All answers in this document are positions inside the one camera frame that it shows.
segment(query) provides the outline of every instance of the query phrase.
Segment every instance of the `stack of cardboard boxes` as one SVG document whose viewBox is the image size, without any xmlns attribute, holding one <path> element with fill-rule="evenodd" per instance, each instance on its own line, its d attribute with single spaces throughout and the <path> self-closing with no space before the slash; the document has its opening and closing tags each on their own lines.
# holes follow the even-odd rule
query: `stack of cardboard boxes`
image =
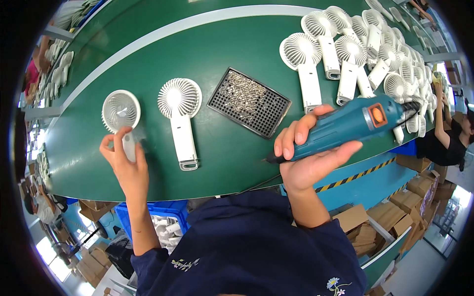
<svg viewBox="0 0 474 296">
<path fill-rule="evenodd" d="M 82 259 L 77 263 L 76 270 L 94 288 L 100 283 L 105 273 L 112 265 L 105 249 L 107 244 L 96 243 L 89 249 L 81 251 Z"/>
</svg>

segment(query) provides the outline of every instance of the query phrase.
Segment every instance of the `person's left hand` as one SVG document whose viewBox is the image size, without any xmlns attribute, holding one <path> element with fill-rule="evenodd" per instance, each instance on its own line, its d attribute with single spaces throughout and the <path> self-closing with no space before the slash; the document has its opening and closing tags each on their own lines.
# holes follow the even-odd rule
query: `person's left hand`
<svg viewBox="0 0 474 296">
<path fill-rule="evenodd" d="M 125 126 L 115 135 L 106 135 L 100 144 L 100 152 L 110 163 L 115 176 L 122 187 L 127 206 L 132 202 L 138 204 L 146 203 L 148 194 L 148 165 L 145 159 L 145 152 L 140 143 L 135 144 L 136 162 L 128 160 L 123 150 L 122 138 L 126 133 L 132 131 L 132 128 Z M 114 146 L 109 148 L 109 143 L 114 142 Z"/>
<path fill-rule="evenodd" d="M 290 160 L 294 155 L 294 143 L 301 145 L 306 142 L 310 128 L 317 123 L 318 115 L 334 110 L 330 105 L 321 105 L 313 112 L 306 114 L 299 121 L 293 121 L 284 128 L 275 139 L 275 156 L 283 155 Z M 359 141 L 350 141 L 334 149 L 321 152 L 298 161 L 280 164 L 280 173 L 287 191 L 302 192 L 327 176 L 330 172 L 346 163 L 349 158 L 362 148 Z"/>
</svg>

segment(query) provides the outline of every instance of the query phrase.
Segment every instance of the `black shirt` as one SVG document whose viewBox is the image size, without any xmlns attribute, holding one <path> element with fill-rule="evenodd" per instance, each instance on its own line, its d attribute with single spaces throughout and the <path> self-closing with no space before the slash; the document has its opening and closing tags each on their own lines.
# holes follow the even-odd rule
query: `black shirt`
<svg viewBox="0 0 474 296">
<path fill-rule="evenodd" d="M 451 121 L 451 130 L 446 131 L 449 135 L 449 147 L 444 145 L 436 138 L 433 128 L 426 133 L 424 138 L 417 138 L 416 146 L 418 158 L 426 157 L 440 166 L 457 165 L 464 158 L 466 147 L 461 143 L 459 135 L 461 134 L 461 125 L 454 119 Z"/>
</svg>

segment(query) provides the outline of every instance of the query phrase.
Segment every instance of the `window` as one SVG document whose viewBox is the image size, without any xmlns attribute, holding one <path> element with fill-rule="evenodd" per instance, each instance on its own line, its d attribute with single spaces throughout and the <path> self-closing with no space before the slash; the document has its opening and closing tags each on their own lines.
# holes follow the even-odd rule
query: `window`
<svg viewBox="0 0 474 296">
<path fill-rule="evenodd" d="M 71 273 L 71 270 L 64 264 L 63 260 L 56 255 L 47 237 L 44 237 L 37 245 L 36 249 L 51 271 L 63 282 Z"/>
</svg>

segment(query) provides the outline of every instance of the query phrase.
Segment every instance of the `yellow black hazard stripe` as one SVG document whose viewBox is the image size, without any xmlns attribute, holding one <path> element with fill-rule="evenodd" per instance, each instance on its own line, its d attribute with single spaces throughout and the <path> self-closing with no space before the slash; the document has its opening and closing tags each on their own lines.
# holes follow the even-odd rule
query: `yellow black hazard stripe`
<svg viewBox="0 0 474 296">
<path fill-rule="evenodd" d="M 404 189 L 405 187 L 407 187 L 408 185 L 408 182 L 406 182 L 402 187 L 398 188 L 397 191 L 393 192 L 392 194 L 390 194 L 387 198 L 390 199 L 392 196 L 394 196 L 395 194 L 399 193 L 400 190 Z"/>
<path fill-rule="evenodd" d="M 325 190 L 328 190 L 328 189 L 331 189 L 331 188 L 334 188 L 334 187 L 337 187 L 339 185 L 342 185 L 342 184 L 346 184 L 346 183 L 349 183 L 350 181 L 353 181 L 355 179 L 358 179 L 360 177 L 363 177 L 367 174 L 370 174 L 371 172 L 374 172 L 380 168 L 383 168 L 384 166 L 386 166 L 387 164 L 389 163 L 392 163 L 394 162 L 395 160 L 397 159 L 397 157 L 395 156 L 394 158 L 390 159 L 390 160 L 387 160 L 386 162 L 383 162 L 379 165 L 376 165 L 374 166 L 373 168 L 370 168 L 368 170 L 365 170 L 363 172 L 360 172 L 358 174 L 355 174 L 354 176 L 350 176 L 348 178 L 345 178 L 344 180 L 341 180 L 341 181 L 337 181 L 337 182 L 334 182 L 334 183 L 331 183 L 331 184 L 328 184 L 328 185 L 325 185 L 323 187 L 319 187 L 319 188 L 316 188 L 314 191 L 316 191 L 316 193 L 318 192 L 322 192 L 322 191 L 325 191 Z"/>
</svg>

